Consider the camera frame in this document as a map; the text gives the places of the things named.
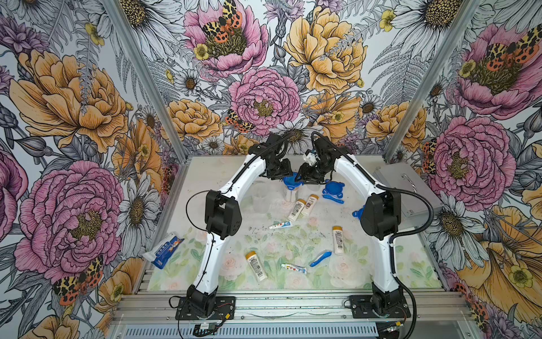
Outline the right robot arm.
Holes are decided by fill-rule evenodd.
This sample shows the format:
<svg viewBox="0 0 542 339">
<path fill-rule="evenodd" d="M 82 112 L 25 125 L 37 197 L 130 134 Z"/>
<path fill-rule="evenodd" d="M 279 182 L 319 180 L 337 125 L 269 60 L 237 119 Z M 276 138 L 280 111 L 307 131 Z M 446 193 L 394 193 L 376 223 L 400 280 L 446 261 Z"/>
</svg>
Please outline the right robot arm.
<svg viewBox="0 0 542 339">
<path fill-rule="evenodd" d="M 403 288 L 397 282 L 392 236 L 400 223 L 400 195 L 392 193 L 363 168 L 345 147 L 335 145 L 323 134 L 311 134 L 312 149 L 306 151 L 297 181 L 322 184 L 327 174 L 337 172 L 364 200 L 359 218 L 361 228 L 371 238 L 373 274 L 371 304 L 378 316 L 387 316 L 402 306 Z"/>
</svg>

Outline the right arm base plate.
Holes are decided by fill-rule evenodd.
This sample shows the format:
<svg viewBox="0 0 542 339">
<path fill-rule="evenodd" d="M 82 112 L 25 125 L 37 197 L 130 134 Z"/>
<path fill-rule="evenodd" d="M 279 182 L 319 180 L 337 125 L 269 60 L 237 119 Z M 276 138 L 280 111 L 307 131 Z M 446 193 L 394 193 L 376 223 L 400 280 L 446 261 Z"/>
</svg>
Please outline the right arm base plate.
<svg viewBox="0 0 542 339">
<path fill-rule="evenodd" d="M 409 319 L 412 315 L 405 297 L 399 297 L 391 305 L 376 301 L 371 295 L 350 295 L 346 308 L 354 319 Z"/>
</svg>

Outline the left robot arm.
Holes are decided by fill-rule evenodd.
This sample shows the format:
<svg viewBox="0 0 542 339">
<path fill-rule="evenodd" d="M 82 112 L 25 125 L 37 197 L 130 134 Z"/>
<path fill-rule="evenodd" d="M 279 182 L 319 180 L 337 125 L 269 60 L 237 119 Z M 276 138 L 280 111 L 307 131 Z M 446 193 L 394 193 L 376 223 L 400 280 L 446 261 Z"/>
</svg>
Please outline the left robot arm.
<svg viewBox="0 0 542 339">
<path fill-rule="evenodd" d="M 213 314 L 222 256 L 242 223 L 241 200 L 259 177 L 278 180 L 292 175 L 290 161 L 285 158 L 289 137 L 290 133 L 270 134 L 266 142 L 251 146 L 232 178 L 222 188 L 206 192 L 206 249 L 198 275 L 187 289 L 184 309 L 205 318 Z"/>
</svg>

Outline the white bottle yellow cap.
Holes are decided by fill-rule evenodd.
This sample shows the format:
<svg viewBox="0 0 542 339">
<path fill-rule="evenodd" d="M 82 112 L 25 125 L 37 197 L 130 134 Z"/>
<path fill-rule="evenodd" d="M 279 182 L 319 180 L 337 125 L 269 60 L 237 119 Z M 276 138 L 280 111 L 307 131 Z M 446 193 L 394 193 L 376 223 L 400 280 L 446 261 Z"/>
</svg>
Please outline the white bottle yellow cap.
<svg viewBox="0 0 542 339">
<path fill-rule="evenodd" d="M 304 217 L 308 217 L 310 216 L 312 210 L 314 209 L 315 205 L 317 204 L 319 200 L 319 197 L 318 195 L 315 195 L 315 194 L 311 194 L 307 201 L 306 201 L 306 204 L 305 204 L 305 207 L 303 208 L 301 214 L 302 216 Z"/>
<path fill-rule="evenodd" d="M 334 253 L 337 255 L 344 254 L 344 233 L 341 226 L 333 226 L 333 244 Z"/>
<path fill-rule="evenodd" d="M 303 199 L 298 199 L 295 203 L 294 203 L 294 207 L 292 208 L 290 214 L 288 215 L 287 219 L 290 221 L 290 222 L 295 222 L 297 221 L 297 219 L 299 218 L 299 216 L 301 215 L 301 212 L 303 211 L 303 209 L 305 208 L 306 206 L 306 202 L 305 200 Z"/>
</svg>

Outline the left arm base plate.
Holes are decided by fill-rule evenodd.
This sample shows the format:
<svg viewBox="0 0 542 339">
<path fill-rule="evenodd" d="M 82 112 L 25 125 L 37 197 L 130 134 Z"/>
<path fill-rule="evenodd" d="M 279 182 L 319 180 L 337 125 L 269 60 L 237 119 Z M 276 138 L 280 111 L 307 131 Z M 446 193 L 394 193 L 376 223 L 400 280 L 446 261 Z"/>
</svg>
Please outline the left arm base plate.
<svg viewBox="0 0 542 339">
<path fill-rule="evenodd" d="M 232 320 L 236 303 L 237 298 L 234 296 L 218 296 L 200 306 L 187 297 L 181 297 L 176 307 L 175 319 L 178 321 Z"/>
</svg>

